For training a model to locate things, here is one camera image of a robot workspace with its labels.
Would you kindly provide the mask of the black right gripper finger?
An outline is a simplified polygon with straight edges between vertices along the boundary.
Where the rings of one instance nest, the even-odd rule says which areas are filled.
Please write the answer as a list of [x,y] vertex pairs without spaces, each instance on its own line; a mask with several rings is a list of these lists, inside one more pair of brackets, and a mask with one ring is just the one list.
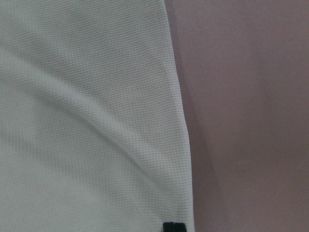
[[180,222],[164,222],[163,232],[187,232],[186,225]]

